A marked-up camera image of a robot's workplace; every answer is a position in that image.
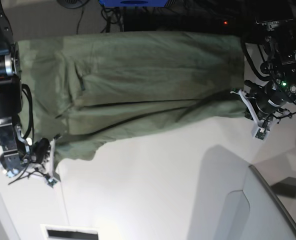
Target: green cloth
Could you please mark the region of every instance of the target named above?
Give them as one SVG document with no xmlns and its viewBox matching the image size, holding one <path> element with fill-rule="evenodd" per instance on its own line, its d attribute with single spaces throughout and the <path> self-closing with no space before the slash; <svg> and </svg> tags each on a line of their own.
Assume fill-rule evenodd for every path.
<svg viewBox="0 0 296 240">
<path fill-rule="evenodd" d="M 245 110 L 230 94 L 244 85 L 244 56 L 234 36 L 123 32 L 25 40 L 19 50 L 36 139 L 63 135 L 56 166 L 63 158 L 91 160 L 107 142 Z"/>
</svg>

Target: black equipment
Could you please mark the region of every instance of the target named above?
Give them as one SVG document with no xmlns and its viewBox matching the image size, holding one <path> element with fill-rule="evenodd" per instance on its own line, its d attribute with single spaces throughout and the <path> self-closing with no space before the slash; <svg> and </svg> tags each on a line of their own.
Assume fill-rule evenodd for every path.
<svg viewBox="0 0 296 240">
<path fill-rule="evenodd" d="M 248 107 L 246 117 L 255 122 L 253 136 L 264 140 L 281 119 L 292 118 L 296 114 L 296 111 L 283 108 L 287 103 L 296 106 L 296 36 L 291 25 L 294 16 L 287 0 L 258 0 L 251 3 L 256 25 L 252 32 L 243 33 L 241 47 L 252 71 L 264 85 L 246 80 L 245 85 L 250 87 L 250 92 L 241 90 L 237 93 Z M 275 11 L 276 5 L 281 11 Z M 259 73 L 247 51 L 246 41 L 251 34 L 256 35 L 263 59 L 260 70 L 265 75 Z M 264 59 L 260 45 L 267 59 Z"/>
<path fill-rule="evenodd" d="M 21 173 L 16 180 L 39 173 L 39 177 L 41 174 L 53 186 L 59 179 L 45 167 L 52 157 L 51 143 L 44 138 L 34 142 L 32 96 L 29 87 L 21 84 L 20 73 L 18 45 L 13 41 L 11 26 L 0 2 L 0 146 L 3 150 L 0 167 L 10 178 Z M 21 132 L 18 116 L 22 109 L 22 93 L 29 102 L 29 126 L 25 134 Z"/>
</svg>

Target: white surface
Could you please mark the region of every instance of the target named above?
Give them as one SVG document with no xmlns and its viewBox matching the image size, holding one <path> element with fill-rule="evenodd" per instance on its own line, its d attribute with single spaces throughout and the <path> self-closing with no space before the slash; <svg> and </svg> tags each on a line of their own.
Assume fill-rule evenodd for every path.
<svg viewBox="0 0 296 240">
<path fill-rule="evenodd" d="M 93 161 L 62 161 L 70 224 L 99 228 L 101 240 L 212 239 L 227 193 L 242 189 L 238 159 L 250 161 L 260 146 L 244 131 L 251 127 L 217 117 L 107 144 Z"/>
</svg>

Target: wire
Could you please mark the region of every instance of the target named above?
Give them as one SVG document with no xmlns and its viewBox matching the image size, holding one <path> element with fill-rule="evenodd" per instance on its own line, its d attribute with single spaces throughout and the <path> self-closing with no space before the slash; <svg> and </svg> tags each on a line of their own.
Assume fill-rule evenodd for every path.
<svg viewBox="0 0 296 240">
<path fill-rule="evenodd" d="M 78 24 L 77 24 L 77 30 L 76 30 L 77 35 L 79 34 L 80 23 L 81 23 L 81 20 L 83 18 L 84 10 L 85 10 L 85 5 L 82 6 L 81 15 L 80 15 L 80 18 L 79 18 L 79 21 L 78 21 Z"/>
<path fill-rule="evenodd" d="M 15 180 L 13 180 L 10 183 L 8 183 L 8 185 L 11 185 L 11 184 L 15 183 L 16 181 L 20 180 L 21 177 L 24 175 L 24 173 L 27 171 L 28 166 L 30 165 L 30 163 L 31 163 L 31 158 L 29 158 L 26 167 L 24 168 L 24 170 L 22 171 L 22 173 L 19 175 L 19 177 L 17 177 Z"/>
<path fill-rule="evenodd" d="M 255 67 L 255 65 L 254 65 L 254 63 L 253 63 L 253 61 L 252 61 L 252 58 L 251 58 L 250 55 L 249 55 L 249 52 L 248 52 L 248 50 L 247 50 L 247 46 L 246 46 L 246 42 L 245 42 L 245 40 L 246 40 L 246 38 L 248 37 L 248 35 L 249 35 L 249 34 L 247 33 L 247 34 L 244 34 L 244 35 L 241 37 L 241 48 L 242 48 L 243 54 L 245 55 L 245 57 L 246 57 L 246 59 L 247 59 L 249 65 L 250 65 L 250 67 L 251 67 L 253 73 L 257 76 L 257 78 L 260 79 L 260 80 L 262 80 L 262 81 L 264 81 L 264 82 L 268 82 L 268 81 L 270 81 L 270 80 L 272 79 L 272 77 L 271 77 L 271 76 L 262 76 L 262 75 L 258 72 L 258 70 L 256 69 L 256 67 Z"/>
<path fill-rule="evenodd" d="M 292 118 L 293 117 L 293 115 L 295 115 L 296 114 L 296 111 L 295 112 L 291 112 L 291 113 L 289 113 L 288 115 L 285 115 L 285 116 L 275 116 L 274 114 L 273 114 L 273 116 L 276 118 L 276 119 L 285 119 L 285 118 Z"/>
<path fill-rule="evenodd" d="M 19 181 L 19 180 L 21 180 L 21 179 L 25 179 L 25 178 L 30 178 L 31 175 L 35 175 L 35 176 L 38 176 L 38 177 L 44 177 L 44 176 L 45 176 L 45 174 L 43 174 L 42 172 L 37 171 L 37 170 L 35 170 L 35 171 L 33 171 L 33 172 L 26 172 L 26 173 L 28 173 L 27 176 L 20 177 L 20 178 L 16 179 L 16 181 Z"/>
<path fill-rule="evenodd" d="M 103 30 L 101 30 L 100 33 L 103 33 L 104 31 L 107 32 L 107 29 L 109 29 L 109 25 L 111 24 L 118 24 L 119 29 L 121 32 L 123 32 L 123 23 L 121 22 L 121 11 L 119 7 L 114 7 L 114 8 L 108 8 L 105 7 L 104 5 L 100 5 L 102 7 L 101 9 L 101 16 L 102 18 L 106 21 L 106 26 L 104 27 Z"/>
<path fill-rule="evenodd" d="M 263 62 L 265 62 L 266 60 L 264 59 L 264 56 L 263 56 L 263 53 L 262 53 L 261 47 L 260 47 L 259 44 L 258 44 L 257 46 L 258 46 L 258 49 L 259 49 L 259 52 L 260 52 L 261 58 L 262 58 Z"/>
<path fill-rule="evenodd" d="M 148 14 L 150 13 L 149 10 L 148 10 L 148 8 L 147 8 L 146 6 L 143 6 L 142 8 L 143 8 Z"/>
<path fill-rule="evenodd" d="M 22 91 L 26 95 L 28 103 L 29 103 L 29 124 L 28 128 L 32 131 L 32 144 L 34 143 L 34 123 L 33 123 L 33 107 L 32 107 L 32 94 L 30 91 L 30 88 L 27 84 L 22 84 Z M 26 139 L 28 135 L 30 134 L 30 131 L 27 130 L 27 132 L 24 134 L 23 138 Z"/>
</svg>

